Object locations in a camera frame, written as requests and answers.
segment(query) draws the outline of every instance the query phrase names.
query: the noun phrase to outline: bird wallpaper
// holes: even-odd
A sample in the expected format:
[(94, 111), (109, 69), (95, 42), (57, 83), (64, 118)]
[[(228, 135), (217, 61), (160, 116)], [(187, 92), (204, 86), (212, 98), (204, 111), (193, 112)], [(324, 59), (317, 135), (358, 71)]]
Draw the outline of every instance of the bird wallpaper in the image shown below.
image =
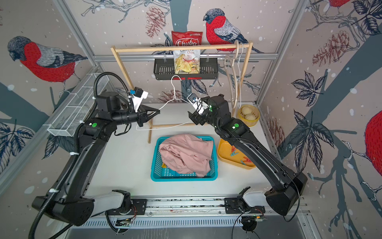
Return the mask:
[[(252, 41), (253, 53), (273, 53), (292, 16), (296, 0), (240, 0), (237, 3), (226, 0), (74, 0), (67, 1), (67, 4), (97, 55), (110, 55), (112, 46), (171, 46), (171, 31), (203, 32), (202, 45), (233, 44), (235, 40), (240, 45)], [(202, 53), (224, 54), (233, 51), (211, 49), (202, 50)], [(238, 51), (243, 60), (246, 49)], [(153, 54), (172, 52), (153, 51)], [(105, 70), (121, 74), (117, 64), (101, 64)], [(224, 94), (230, 100), (229, 84), (234, 85), (234, 76), (231, 70), (225, 72), (223, 64), (223, 60), (218, 61), (218, 79), (176, 81), (175, 90), (182, 96), (190, 93), (200, 96)], [(270, 60), (249, 62), (241, 91), (243, 101), (256, 100), (270, 64)], [(125, 67), (132, 82), (149, 92), (149, 97), (143, 102), (162, 102), (161, 99), (171, 94), (170, 81), (155, 80), (153, 62), (125, 62)]]
[[(91, 67), (50, 2), (25, 7), (1, 9), (0, 175)], [(20, 21), (31, 15), (27, 7), (44, 11)]]
[(382, 237), (381, 14), (380, 0), (308, 1), (261, 103), (322, 238)]

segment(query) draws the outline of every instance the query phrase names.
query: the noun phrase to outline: steamed bun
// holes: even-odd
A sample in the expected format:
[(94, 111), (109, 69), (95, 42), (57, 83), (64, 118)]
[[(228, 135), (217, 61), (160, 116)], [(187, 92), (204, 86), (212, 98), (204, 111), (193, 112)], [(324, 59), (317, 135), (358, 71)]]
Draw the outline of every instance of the steamed bun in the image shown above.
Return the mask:
[(253, 114), (246, 114), (244, 119), (246, 119), (246, 120), (255, 120), (256, 116), (254, 116)]
[(252, 110), (251, 110), (251, 108), (249, 108), (248, 106), (244, 106), (244, 107), (241, 109), (241, 112), (242, 112), (244, 115), (252, 114)]

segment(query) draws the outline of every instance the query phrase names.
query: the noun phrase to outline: red bird illustration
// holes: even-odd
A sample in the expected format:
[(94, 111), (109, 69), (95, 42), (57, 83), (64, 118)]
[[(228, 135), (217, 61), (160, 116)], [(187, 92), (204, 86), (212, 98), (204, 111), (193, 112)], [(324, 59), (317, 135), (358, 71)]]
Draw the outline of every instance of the red bird illustration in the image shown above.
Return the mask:
[[(213, 8), (206, 12), (203, 21), (206, 21), (206, 36), (211, 45), (233, 44), (235, 40), (239, 43), (248, 43), (240, 30), (233, 26), (219, 8)], [(235, 49), (217, 49), (218, 51), (233, 52)], [(257, 53), (263, 53), (252, 47)]]
[(69, 92), (65, 89), (65, 81), (71, 75), (76, 75), (74, 69), (77, 64), (87, 59), (60, 48), (40, 45), (23, 36), (16, 36), (10, 40), (8, 51), (12, 60), (20, 60), (38, 78), (49, 82), (62, 82), (64, 90), (59, 96), (63, 92)]
[(316, 5), (317, 3), (322, 2), (322, 1), (326, 1), (329, 3), (329, 8), (328, 8), (328, 10), (326, 10), (324, 15), (327, 15), (326, 13), (329, 11), (330, 7), (336, 7), (338, 10), (338, 13), (336, 16), (338, 16), (338, 15), (343, 16), (343, 12), (340, 12), (340, 6), (344, 5), (347, 2), (350, 2), (350, 0), (318, 0), (317, 2), (313, 3), (313, 5)]
[[(343, 141), (349, 146), (350, 157), (347, 160), (351, 160), (353, 153), (367, 158), (377, 172), (382, 176), (382, 111), (373, 116), (371, 120), (366, 125), (365, 130), (365, 144), (366, 144), (366, 153), (357, 153), (351, 149), (350, 143)], [(372, 189), (368, 183), (362, 182), (365, 184), (371, 192), (374, 194), (374, 198), (369, 198), (372, 201), (376, 201), (376, 195), (379, 190), (382, 189), (382, 185), (377, 189)]]

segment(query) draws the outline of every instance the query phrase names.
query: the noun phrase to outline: pink cloth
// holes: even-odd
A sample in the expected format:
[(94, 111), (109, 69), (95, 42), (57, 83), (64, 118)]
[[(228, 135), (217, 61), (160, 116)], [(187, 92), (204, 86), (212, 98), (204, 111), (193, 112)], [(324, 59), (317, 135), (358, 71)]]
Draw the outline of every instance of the pink cloth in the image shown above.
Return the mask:
[(160, 144), (162, 161), (180, 174), (195, 172), (204, 177), (210, 170), (213, 141), (203, 141), (190, 134), (174, 135)]

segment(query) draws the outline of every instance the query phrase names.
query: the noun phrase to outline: cassava chips bag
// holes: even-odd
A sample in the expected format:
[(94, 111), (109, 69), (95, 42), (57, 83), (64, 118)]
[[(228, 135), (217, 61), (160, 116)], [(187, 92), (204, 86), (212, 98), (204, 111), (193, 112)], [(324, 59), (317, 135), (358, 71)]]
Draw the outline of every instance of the cassava chips bag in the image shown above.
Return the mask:
[[(197, 46), (202, 42), (203, 32), (171, 33), (174, 46)], [(200, 50), (175, 50), (174, 66), (175, 74), (200, 73)]]

